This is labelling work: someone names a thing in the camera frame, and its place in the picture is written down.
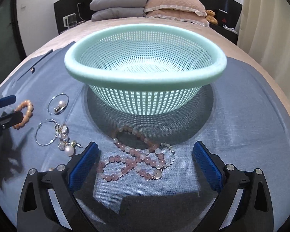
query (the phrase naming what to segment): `colander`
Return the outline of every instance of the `colander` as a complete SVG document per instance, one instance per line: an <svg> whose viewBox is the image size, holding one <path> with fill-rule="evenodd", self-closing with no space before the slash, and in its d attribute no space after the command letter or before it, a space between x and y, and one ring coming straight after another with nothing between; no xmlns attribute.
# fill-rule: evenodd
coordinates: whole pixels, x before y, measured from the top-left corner
<svg viewBox="0 0 290 232"><path fill-rule="evenodd" d="M227 59L207 38L174 26L127 24L94 32L65 55L69 74L112 108L137 115L173 111L215 81Z"/></svg>

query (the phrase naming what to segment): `silver hoop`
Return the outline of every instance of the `silver hoop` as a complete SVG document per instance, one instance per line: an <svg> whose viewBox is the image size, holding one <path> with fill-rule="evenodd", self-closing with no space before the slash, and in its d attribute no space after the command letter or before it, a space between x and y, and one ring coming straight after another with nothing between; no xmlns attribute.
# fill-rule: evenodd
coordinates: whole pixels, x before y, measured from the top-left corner
<svg viewBox="0 0 290 232"><path fill-rule="evenodd" d="M44 123L47 123L47 122L54 122L54 123L56 124L57 129L59 129L59 125L57 124L57 122L56 122L55 120L51 119L51 118L46 119L44 122L40 122L40 124L39 124L38 127L36 128L35 141L36 141L36 143L37 143L39 146L41 146L41 147L45 147L45 146L50 145L50 144L53 143L54 140L57 138L57 133L56 133L55 137L54 137L50 142L48 142L47 144L40 144L40 143L38 142L38 140L37 140L37 138L36 138L36 135L38 134L38 131L39 131L39 129L41 128L41 126L42 126Z"/></svg>
<svg viewBox="0 0 290 232"><path fill-rule="evenodd" d="M60 95L65 95L65 96L68 98L67 103L66 103L64 106L62 106L62 107L60 107L60 106L58 106L57 108L54 107L54 111L55 111L54 113L50 112L50 110L49 110L49 106L50 106L51 102L52 102L56 97L58 97L58 96L60 96ZM49 102L49 104L48 104L48 106L47 106L47 111L48 111L48 113L49 113L51 116L52 116L52 115L58 115L58 114L62 113L62 112L66 109L66 107L68 106L68 103L69 103L69 96L66 95L65 93L60 93L60 94L58 94L58 95L52 97L52 99L50 100L50 102Z"/></svg>

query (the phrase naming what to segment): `teddy bear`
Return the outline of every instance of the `teddy bear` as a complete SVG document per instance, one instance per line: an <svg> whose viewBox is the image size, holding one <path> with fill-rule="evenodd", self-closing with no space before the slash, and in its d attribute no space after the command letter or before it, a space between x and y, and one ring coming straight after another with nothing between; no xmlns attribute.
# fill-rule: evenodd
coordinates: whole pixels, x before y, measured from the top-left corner
<svg viewBox="0 0 290 232"><path fill-rule="evenodd" d="M210 23L218 25L218 21L216 18L214 18L214 16L216 15L216 13L212 10L205 10L207 17L206 20L208 20Z"/></svg>

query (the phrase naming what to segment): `curtain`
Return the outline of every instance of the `curtain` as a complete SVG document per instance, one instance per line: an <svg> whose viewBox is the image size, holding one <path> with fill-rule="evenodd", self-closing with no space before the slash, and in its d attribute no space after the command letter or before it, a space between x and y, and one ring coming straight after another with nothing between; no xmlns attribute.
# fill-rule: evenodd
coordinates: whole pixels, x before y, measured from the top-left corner
<svg viewBox="0 0 290 232"><path fill-rule="evenodd" d="M238 47L255 59L290 100L290 5L244 0Z"/></svg>

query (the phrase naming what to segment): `blue fabric surface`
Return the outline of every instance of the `blue fabric surface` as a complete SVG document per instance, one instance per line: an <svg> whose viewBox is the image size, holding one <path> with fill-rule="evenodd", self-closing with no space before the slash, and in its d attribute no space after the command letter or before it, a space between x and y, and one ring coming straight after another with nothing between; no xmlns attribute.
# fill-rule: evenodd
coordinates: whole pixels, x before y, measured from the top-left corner
<svg viewBox="0 0 290 232"><path fill-rule="evenodd" d="M70 102L53 118L59 124L66 123L70 138L83 147L96 142L102 158L125 155L109 136L116 124L133 126L154 141L170 143L176 151L174 164L155 181L145 181L130 171L108 183L96 178L95 168L90 171L74 195L99 231L192 231L217 195L193 162L192 149L198 140L239 170L261 168L271 193L275 231L285 222L290 215L290 118L253 67L228 58L222 77L202 87L185 106L158 116L132 116L112 110L88 86L68 75L63 61L68 48L48 54L35 65L34 73L29 68L41 57L31 59L0 90L0 95L15 94L17 98L13 106L0 109L0 115L26 99L35 108L25 127L6 130L0 139L0 205L14 225L28 170L46 171L70 159L57 148L59 141L40 147L34 140L39 122L50 117L50 99L59 93L67 93ZM53 135L53 124L47 123L41 127L38 139L47 143ZM129 135L121 139L127 145L142 146ZM77 153L81 152L82 148L77 148ZM105 173L112 174L122 166L108 165ZM142 168L153 171L146 165ZM54 192L50 194L59 220L69 227ZM240 194L238 191L224 226L232 220Z"/></svg>

